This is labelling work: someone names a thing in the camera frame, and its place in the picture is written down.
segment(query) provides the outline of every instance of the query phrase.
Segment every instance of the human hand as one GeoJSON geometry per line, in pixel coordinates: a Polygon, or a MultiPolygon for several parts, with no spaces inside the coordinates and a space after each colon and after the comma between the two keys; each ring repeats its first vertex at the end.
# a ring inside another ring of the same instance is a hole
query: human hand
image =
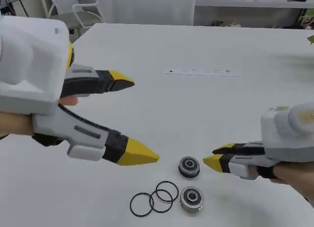
{"type": "MultiPolygon", "coordinates": [[[[74,106],[78,103],[75,96],[60,99],[62,105],[74,106]]],[[[7,134],[33,135],[33,123],[30,115],[1,113],[0,112],[0,136],[7,134]]]]}
{"type": "Polygon", "coordinates": [[[288,184],[310,202],[314,201],[314,162],[280,163],[273,167],[273,173],[278,179],[272,182],[288,184]]]}

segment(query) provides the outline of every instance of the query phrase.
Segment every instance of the paper label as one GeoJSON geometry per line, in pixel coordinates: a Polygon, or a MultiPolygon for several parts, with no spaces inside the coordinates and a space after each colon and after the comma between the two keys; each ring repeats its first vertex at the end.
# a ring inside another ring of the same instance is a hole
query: paper label
{"type": "Polygon", "coordinates": [[[236,70],[229,69],[189,69],[173,67],[164,69],[162,74],[177,74],[177,75],[199,75],[199,76],[232,76],[239,77],[240,74],[236,70]]]}
{"type": "Polygon", "coordinates": [[[298,119],[303,126],[314,123],[314,110],[299,112],[298,119]]]}

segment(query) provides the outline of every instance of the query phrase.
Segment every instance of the gripper jaw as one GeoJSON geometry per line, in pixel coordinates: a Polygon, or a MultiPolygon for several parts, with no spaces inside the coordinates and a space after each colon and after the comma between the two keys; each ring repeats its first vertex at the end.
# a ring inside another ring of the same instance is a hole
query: gripper jaw
{"type": "MultiPolygon", "coordinates": [[[[101,94],[133,85],[131,79],[118,72],[75,65],[66,75],[61,96],[101,94]]],[[[159,159],[140,142],[82,118],[60,104],[54,114],[34,114],[32,120],[33,139],[44,146],[67,140],[69,157],[92,161],[103,158],[122,166],[153,163],[159,159]]]]}

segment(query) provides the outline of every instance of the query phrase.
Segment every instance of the white plastic housing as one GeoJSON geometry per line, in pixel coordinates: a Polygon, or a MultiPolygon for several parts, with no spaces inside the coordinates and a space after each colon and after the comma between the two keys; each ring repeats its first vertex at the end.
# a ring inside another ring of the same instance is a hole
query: white plastic housing
{"type": "Polygon", "coordinates": [[[314,103],[271,108],[261,118],[261,130],[267,157],[314,161],[314,103]]]}
{"type": "Polygon", "coordinates": [[[69,58],[69,31],[58,20],[0,17],[0,111],[50,114],[69,58]]]}

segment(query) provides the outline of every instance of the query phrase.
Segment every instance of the gray plastic part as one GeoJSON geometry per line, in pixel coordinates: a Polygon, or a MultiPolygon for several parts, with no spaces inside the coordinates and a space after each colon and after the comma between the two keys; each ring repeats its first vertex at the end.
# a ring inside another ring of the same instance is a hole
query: gray plastic part
{"type": "Polygon", "coordinates": [[[108,131],[91,126],[60,107],[51,115],[35,114],[32,120],[35,133],[67,140],[69,157],[98,161],[105,153],[108,131]]]}
{"type": "Polygon", "coordinates": [[[242,156],[235,155],[230,160],[231,163],[242,164],[242,165],[255,165],[260,167],[271,167],[279,163],[279,160],[270,159],[265,155],[252,155],[252,156],[242,156]]]}
{"type": "Polygon", "coordinates": [[[68,69],[65,78],[73,77],[98,77],[94,68],[80,64],[72,64],[68,69]]]}
{"type": "Polygon", "coordinates": [[[90,96],[90,94],[80,94],[80,95],[75,95],[76,97],[89,97],[90,96]]]}
{"type": "Polygon", "coordinates": [[[265,155],[252,155],[252,156],[235,155],[229,161],[229,163],[244,165],[249,175],[247,177],[241,176],[240,177],[242,179],[254,180],[259,176],[259,174],[256,171],[256,166],[272,167],[280,163],[280,161],[267,158],[265,155]]]}
{"type": "Polygon", "coordinates": [[[314,147],[307,148],[264,148],[269,158],[284,162],[312,162],[314,161],[314,147]]]}

